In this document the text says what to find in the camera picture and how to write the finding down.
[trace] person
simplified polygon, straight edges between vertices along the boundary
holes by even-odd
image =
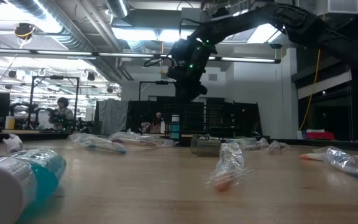
[[[71,120],[74,118],[72,110],[68,109],[68,99],[65,97],[61,97],[57,100],[58,108],[54,112],[55,117],[52,117],[50,114],[49,123],[53,124],[53,128],[56,130],[63,129],[63,123],[59,122],[60,119],[56,119],[56,117],[64,118],[65,120]]]
[[[153,120],[152,123],[150,122],[143,122],[141,124],[142,126],[142,130],[145,133],[146,130],[150,130],[150,133],[159,133],[161,130],[161,121],[162,121],[162,116],[160,112],[157,112],[155,114],[155,118]]]

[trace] fluorescent light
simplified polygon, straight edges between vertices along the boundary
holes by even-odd
[[[70,52],[70,51],[55,51],[55,50],[38,50],[39,54],[47,55],[79,55],[79,56],[90,56],[91,52]]]
[[[246,12],[248,12],[248,9],[243,9],[241,11],[238,11],[238,12],[234,13],[233,17],[239,16],[239,15],[244,14]]]
[[[263,44],[264,42],[273,40],[273,37],[270,38],[277,31],[274,26],[270,24],[264,24],[258,26],[252,36],[249,38],[247,43],[249,44]]]
[[[100,56],[112,57],[132,57],[132,58],[152,58],[152,54],[132,54],[132,53],[99,53]]]
[[[240,57],[222,57],[222,61],[225,62],[261,62],[261,63],[274,63],[275,59],[265,58],[240,58]]]
[[[0,49],[0,53],[7,54],[29,54],[29,50],[21,50],[21,49]]]
[[[48,89],[54,90],[54,91],[60,91],[60,88],[57,86],[49,85],[47,86]]]
[[[150,29],[121,29],[111,28],[114,35],[122,40],[156,40],[154,30]]]
[[[193,31],[191,30],[183,30],[180,33],[180,37],[179,37],[178,30],[163,30],[159,35],[158,39],[165,42],[175,42],[178,41],[180,38],[187,39],[187,37],[192,33]]]

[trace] wooden table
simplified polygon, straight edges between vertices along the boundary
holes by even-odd
[[[299,160],[310,147],[246,152],[255,171],[222,194],[204,184],[218,158],[188,148],[118,155],[67,140],[25,146],[59,152],[67,169],[55,195],[18,223],[358,223],[358,178]]]

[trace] robotic arm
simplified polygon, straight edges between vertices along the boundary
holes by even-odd
[[[170,55],[176,65],[167,76],[176,80],[176,98],[186,103],[206,94],[200,78],[215,45],[226,37],[269,23],[286,34],[290,41],[319,48],[358,69],[358,43],[331,30],[318,16],[296,6],[268,3],[236,17],[201,24],[187,40],[176,42]]]

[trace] metal rack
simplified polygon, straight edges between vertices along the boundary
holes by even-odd
[[[223,105],[165,104],[163,117],[165,120],[165,137],[171,133],[182,134],[210,134],[219,139],[223,138]],[[179,122],[172,122],[173,115],[179,115]],[[171,131],[173,124],[179,124],[179,131]]]

